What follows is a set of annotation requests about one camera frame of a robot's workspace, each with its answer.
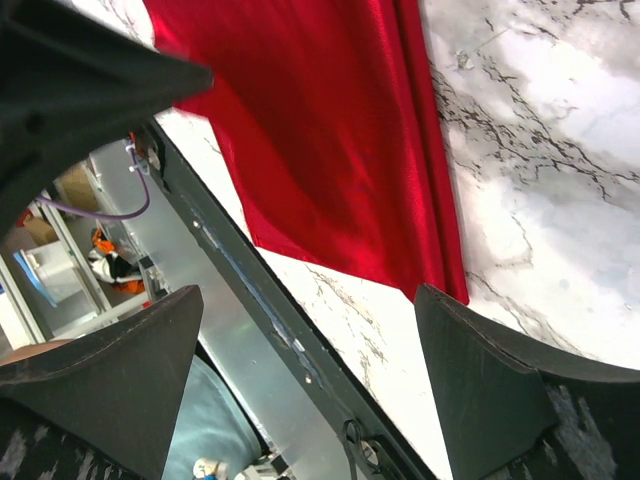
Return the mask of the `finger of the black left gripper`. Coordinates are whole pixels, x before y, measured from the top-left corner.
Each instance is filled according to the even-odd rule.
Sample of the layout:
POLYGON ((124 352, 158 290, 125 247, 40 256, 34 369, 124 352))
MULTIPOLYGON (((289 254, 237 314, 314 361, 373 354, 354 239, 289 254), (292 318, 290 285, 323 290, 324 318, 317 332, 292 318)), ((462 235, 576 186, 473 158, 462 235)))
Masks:
POLYGON ((212 83, 58 1, 2 2, 1 231, 91 151, 212 83))

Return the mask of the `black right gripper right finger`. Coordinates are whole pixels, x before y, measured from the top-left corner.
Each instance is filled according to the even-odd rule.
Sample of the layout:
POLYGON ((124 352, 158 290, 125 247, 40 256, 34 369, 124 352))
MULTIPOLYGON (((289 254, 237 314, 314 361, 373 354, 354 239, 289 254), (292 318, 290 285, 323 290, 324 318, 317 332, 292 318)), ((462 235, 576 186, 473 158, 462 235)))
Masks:
POLYGON ((431 286, 414 308, 454 478, 638 478, 638 371, 547 345, 431 286))

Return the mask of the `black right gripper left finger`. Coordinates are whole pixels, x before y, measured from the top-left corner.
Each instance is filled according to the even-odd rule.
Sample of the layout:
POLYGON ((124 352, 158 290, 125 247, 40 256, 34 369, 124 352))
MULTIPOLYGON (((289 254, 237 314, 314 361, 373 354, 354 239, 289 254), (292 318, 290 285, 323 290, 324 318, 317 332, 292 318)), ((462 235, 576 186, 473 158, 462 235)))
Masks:
POLYGON ((1 368, 1 397, 141 479, 162 476, 203 315, 186 286, 126 320, 1 368))

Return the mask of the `red cloth napkin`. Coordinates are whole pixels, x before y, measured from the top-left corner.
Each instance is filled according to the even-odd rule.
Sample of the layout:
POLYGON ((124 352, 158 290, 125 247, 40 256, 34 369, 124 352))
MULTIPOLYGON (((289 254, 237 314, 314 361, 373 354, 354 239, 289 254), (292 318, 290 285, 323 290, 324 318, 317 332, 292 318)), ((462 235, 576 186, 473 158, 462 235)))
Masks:
POLYGON ((469 293, 419 5, 149 1, 155 47, 210 67, 207 118, 255 245, 413 298, 469 293))

